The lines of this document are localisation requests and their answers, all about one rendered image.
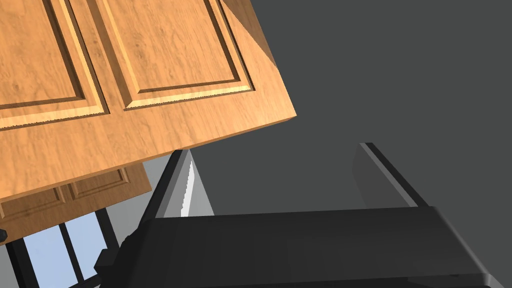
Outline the black framed window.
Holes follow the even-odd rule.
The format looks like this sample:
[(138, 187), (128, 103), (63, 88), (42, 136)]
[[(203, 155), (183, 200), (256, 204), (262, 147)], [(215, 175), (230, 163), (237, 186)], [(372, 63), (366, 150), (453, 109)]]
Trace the black framed window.
[(95, 270), (104, 249), (117, 249), (105, 208), (3, 245), (14, 288), (100, 288)]

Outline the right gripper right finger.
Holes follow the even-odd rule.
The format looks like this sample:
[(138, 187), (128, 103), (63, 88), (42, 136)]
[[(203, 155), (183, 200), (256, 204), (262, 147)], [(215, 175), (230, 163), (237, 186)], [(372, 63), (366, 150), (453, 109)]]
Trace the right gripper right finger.
[(357, 145), (351, 173), (369, 209), (428, 206), (372, 142)]

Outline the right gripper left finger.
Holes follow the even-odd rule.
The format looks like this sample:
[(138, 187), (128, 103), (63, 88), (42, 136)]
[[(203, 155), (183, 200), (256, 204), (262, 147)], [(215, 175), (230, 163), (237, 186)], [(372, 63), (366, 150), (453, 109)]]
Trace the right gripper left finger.
[(157, 218), (208, 217), (214, 212), (189, 149), (175, 150), (139, 225)]

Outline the wooden panelled cupboard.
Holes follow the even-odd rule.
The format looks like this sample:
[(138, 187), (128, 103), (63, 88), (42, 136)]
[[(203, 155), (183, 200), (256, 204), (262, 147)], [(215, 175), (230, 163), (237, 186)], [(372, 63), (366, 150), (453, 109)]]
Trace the wooden panelled cupboard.
[(151, 191), (142, 163), (0, 199), (0, 246)]
[(295, 116), (251, 0), (0, 0), (0, 200)]

